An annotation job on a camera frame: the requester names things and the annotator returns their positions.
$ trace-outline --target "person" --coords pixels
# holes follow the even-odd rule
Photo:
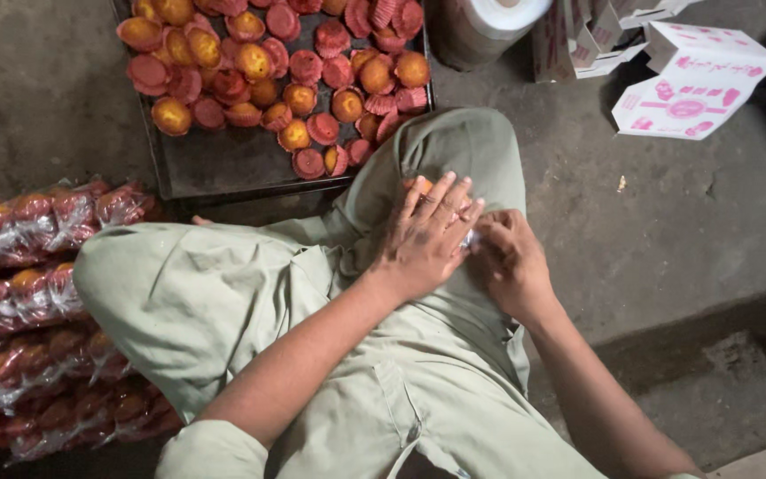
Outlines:
[[[704,477],[569,321],[495,110],[410,120],[324,216],[197,223],[104,230],[75,266],[186,424],[157,477]],[[527,401],[525,332],[574,448]]]

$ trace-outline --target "pink printed box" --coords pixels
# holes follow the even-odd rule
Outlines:
[[[653,21],[645,51],[660,74],[625,89],[614,106],[626,135],[702,140],[766,75],[766,49],[739,30]]]

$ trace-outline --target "baking tray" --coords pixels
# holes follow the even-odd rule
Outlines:
[[[119,24],[131,17],[129,0],[110,0],[114,17]],[[249,10],[265,19],[265,10]],[[226,37],[227,28],[223,16],[206,17],[221,38]],[[287,43],[291,55],[298,49],[313,48],[315,27],[324,20],[334,18],[324,13],[301,16],[301,36]],[[129,55],[137,55],[125,47]],[[352,49],[372,46],[368,38],[351,37]],[[427,45],[426,27],[422,26],[419,34],[407,42],[407,49],[420,52],[427,58],[430,51]],[[277,83],[283,87],[290,82],[290,74]],[[333,89],[318,82],[318,103],[313,113],[329,112],[330,97]],[[433,82],[426,86],[427,111],[434,109],[435,96]],[[225,130],[206,131],[192,127],[186,136],[166,136],[152,123],[150,109],[154,99],[135,92],[141,103],[146,136],[150,144],[150,155],[156,168],[159,193],[163,200],[179,200],[184,204],[209,206],[236,203],[246,200],[345,188],[353,181],[358,167],[348,168],[339,177],[321,177],[315,180],[298,178],[291,168],[291,155],[277,144],[276,134],[261,128],[240,128],[227,125]],[[358,136],[353,125],[342,124],[340,143]],[[316,143],[313,147],[323,150]]]

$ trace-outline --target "plastic wrap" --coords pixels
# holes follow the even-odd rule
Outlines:
[[[134,370],[93,321],[0,341],[0,410],[14,415],[26,399],[55,396],[71,379],[116,381]]]
[[[0,411],[0,448],[10,448],[19,462],[78,446],[140,441],[181,426],[167,399],[143,377],[84,381],[58,397],[24,401],[14,416]]]
[[[72,263],[26,269],[0,279],[0,337],[87,317],[72,284]]]
[[[77,188],[61,181],[0,201],[0,268],[28,267],[76,250],[102,227],[144,221],[155,207],[140,183],[112,190],[101,179]]]

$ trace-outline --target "hand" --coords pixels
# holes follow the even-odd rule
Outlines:
[[[475,226],[482,239],[472,245],[489,296],[525,327],[560,308],[551,288],[546,253],[518,210],[487,213]]]
[[[480,217],[484,201],[474,201],[461,210],[472,180],[463,178],[452,188],[456,177],[450,171],[420,204],[426,179],[416,178],[403,205],[392,213],[386,239],[366,274],[377,278],[380,288],[391,291],[399,304],[436,289],[468,254],[460,243]]]

